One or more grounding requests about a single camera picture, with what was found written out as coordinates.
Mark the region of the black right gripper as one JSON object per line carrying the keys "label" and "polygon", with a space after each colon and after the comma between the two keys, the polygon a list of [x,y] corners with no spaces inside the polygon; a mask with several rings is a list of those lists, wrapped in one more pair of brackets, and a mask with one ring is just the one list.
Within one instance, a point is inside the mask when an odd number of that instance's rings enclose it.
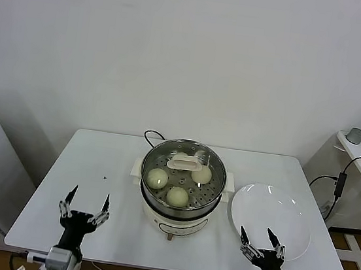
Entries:
{"label": "black right gripper", "polygon": [[240,250],[249,261],[252,260],[253,265],[261,270],[282,270],[281,267],[284,263],[286,248],[284,245],[281,245],[279,238],[270,228],[267,228],[268,237],[275,250],[257,250],[257,248],[251,245],[243,226],[240,227],[240,230]]}

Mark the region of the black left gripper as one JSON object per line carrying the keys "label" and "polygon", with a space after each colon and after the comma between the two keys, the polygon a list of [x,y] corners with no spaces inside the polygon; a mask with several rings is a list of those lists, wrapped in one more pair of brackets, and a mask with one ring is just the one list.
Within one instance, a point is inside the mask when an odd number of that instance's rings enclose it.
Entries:
{"label": "black left gripper", "polygon": [[82,254],[80,245],[85,234],[92,233],[96,230],[96,226],[104,224],[109,219],[110,195],[106,197],[101,211],[92,215],[70,209],[71,201],[77,190],[78,186],[75,186],[65,199],[59,202],[58,208],[62,216],[60,217],[60,224],[64,228],[64,232],[56,246],[74,254]]}

